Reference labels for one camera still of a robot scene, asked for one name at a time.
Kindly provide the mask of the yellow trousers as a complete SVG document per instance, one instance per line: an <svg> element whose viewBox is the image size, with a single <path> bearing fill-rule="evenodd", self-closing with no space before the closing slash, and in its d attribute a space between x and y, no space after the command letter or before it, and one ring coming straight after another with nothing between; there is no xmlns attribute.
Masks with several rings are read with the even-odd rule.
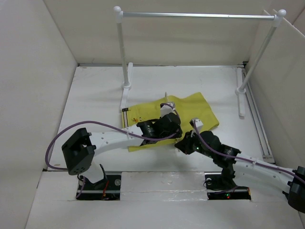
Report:
<svg viewBox="0 0 305 229"><path fill-rule="evenodd" d="M179 98L173 95L161 98L152 102L136 104L122 109L123 128L137 124L140 121L147 121L160 117L160 104L174 102L175 108L181 118L183 133L191 131L190 120L199 118L203 127L202 130L212 130L219 125L219 121L213 113L208 102L201 93L194 93L186 98Z"/></svg>

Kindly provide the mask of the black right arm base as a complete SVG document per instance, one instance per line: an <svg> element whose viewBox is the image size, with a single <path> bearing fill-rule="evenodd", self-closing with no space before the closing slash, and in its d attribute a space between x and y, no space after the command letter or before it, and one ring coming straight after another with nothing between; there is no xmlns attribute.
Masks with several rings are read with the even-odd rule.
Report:
<svg viewBox="0 0 305 229"><path fill-rule="evenodd" d="M208 200L251 200L249 188L237 186L225 169L205 172L204 177L203 186L207 190Z"/></svg>

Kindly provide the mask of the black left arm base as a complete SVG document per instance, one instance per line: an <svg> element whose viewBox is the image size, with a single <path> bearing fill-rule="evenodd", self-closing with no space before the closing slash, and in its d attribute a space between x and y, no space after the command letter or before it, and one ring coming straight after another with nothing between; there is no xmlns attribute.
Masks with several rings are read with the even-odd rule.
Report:
<svg viewBox="0 0 305 229"><path fill-rule="evenodd" d="M87 178L83 185L83 177L78 176L79 184L76 192L77 200L120 200L121 195L121 173L107 173L107 181L94 185Z"/></svg>

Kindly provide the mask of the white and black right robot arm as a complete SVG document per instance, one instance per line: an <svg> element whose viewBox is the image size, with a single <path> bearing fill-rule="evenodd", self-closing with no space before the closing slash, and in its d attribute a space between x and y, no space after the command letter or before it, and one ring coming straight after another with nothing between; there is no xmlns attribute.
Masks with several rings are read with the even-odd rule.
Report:
<svg viewBox="0 0 305 229"><path fill-rule="evenodd" d="M222 144L211 131L199 135L188 132L174 145L186 155L194 152L212 159L222 169L214 190L235 187L260 188L285 198L293 209L305 211L305 169L277 167L242 155L237 148Z"/></svg>

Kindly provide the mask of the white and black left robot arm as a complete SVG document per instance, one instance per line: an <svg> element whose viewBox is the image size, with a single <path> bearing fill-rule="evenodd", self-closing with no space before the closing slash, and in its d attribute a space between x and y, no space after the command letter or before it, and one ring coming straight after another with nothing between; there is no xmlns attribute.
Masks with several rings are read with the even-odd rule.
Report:
<svg viewBox="0 0 305 229"><path fill-rule="evenodd" d="M139 122L124 129L106 126L113 130L89 133L86 128L80 128L61 147L68 174L85 177L95 189L101 189L106 185L102 165L92 164L95 156L117 148L151 145L167 139L180 138L183 133L181 120L174 113L168 113L159 119Z"/></svg>

